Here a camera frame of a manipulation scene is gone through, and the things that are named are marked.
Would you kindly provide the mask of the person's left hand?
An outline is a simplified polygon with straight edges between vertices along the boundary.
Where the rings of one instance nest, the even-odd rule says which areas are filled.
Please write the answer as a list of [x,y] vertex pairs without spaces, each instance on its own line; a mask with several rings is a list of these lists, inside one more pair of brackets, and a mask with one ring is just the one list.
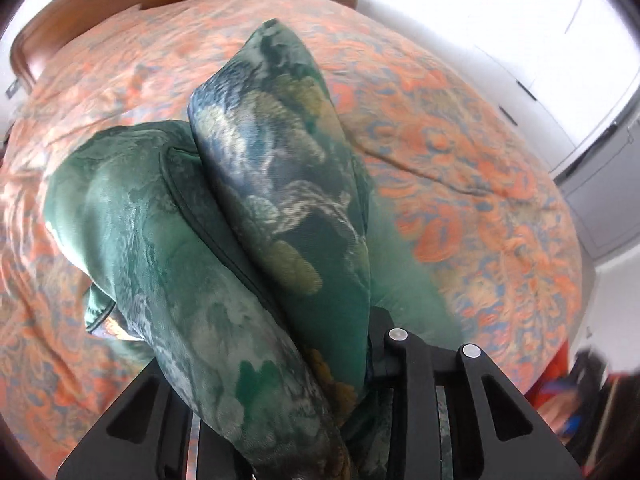
[[563,443],[570,440],[567,424],[582,404],[575,390],[563,391],[538,408],[538,414]]

